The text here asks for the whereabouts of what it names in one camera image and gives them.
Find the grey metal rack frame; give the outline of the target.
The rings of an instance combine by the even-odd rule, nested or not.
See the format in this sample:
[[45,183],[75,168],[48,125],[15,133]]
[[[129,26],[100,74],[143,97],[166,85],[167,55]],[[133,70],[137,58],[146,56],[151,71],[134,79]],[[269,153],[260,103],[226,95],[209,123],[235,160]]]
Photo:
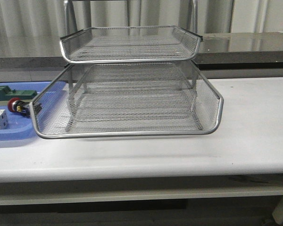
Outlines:
[[185,70],[177,63],[162,64],[124,64],[124,65],[93,65],[86,68],[83,75],[74,82],[140,82],[140,81],[170,81],[175,80],[189,84],[195,91],[196,97],[192,104],[191,116],[185,119],[147,120],[147,121],[107,121],[80,122],[73,116],[74,131],[80,132],[165,132],[165,131],[198,131],[203,125],[196,112],[196,81],[197,76],[191,69]]

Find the silver mesh tray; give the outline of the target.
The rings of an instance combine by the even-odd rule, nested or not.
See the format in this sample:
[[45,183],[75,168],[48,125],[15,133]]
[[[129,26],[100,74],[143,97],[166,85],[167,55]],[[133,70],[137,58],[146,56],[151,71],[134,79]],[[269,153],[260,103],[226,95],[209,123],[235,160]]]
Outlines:
[[191,61],[69,65],[30,103],[44,139],[206,135],[224,99]]
[[71,64],[182,61],[195,58],[203,37],[174,25],[91,27],[59,41]]
[[175,80],[84,82],[69,94],[71,115],[80,122],[185,119],[196,93]]

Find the green terminal block module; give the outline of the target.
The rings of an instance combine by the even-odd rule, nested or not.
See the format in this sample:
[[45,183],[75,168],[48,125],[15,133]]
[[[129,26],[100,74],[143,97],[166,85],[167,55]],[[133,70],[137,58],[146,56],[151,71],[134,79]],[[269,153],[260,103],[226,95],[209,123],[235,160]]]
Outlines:
[[0,106],[7,105],[12,98],[31,100],[37,95],[36,90],[18,90],[11,89],[9,86],[0,86]]

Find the blue plastic tray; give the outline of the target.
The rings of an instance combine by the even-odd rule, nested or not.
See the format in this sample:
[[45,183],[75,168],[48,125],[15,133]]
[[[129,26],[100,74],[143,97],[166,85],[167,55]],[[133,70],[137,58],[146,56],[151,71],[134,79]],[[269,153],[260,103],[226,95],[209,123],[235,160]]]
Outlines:
[[8,127],[0,130],[0,141],[27,139],[33,133],[44,139],[58,138],[69,133],[69,85],[65,81],[7,82],[0,83],[0,86],[37,91],[29,104],[30,118],[10,112],[8,104],[0,106],[8,115]]

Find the red emergency stop button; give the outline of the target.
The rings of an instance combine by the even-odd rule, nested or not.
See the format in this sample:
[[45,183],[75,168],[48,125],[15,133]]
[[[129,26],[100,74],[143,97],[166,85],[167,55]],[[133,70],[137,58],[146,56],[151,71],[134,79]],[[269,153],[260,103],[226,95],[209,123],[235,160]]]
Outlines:
[[8,101],[8,110],[12,113],[19,113],[21,116],[30,118],[30,107],[31,99],[22,100],[18,97],[13,97]]

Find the steel back counter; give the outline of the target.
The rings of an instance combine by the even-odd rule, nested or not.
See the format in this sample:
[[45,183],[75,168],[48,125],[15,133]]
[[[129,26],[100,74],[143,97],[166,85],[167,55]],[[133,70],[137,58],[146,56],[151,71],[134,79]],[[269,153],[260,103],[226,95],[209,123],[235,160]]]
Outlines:
[[[201,70],[283,68],[283,33],[204,34],[194,63]],[[59,37],[0,37],[0,69],[62,68]]]

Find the white table leg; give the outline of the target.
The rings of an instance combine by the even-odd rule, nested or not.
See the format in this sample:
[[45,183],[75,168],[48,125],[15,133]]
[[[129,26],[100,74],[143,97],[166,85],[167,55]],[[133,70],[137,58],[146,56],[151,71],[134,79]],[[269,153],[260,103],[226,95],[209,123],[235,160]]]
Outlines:
[[283,197],[273,210],[272,217],[276,224],[281,225],[283,223]]

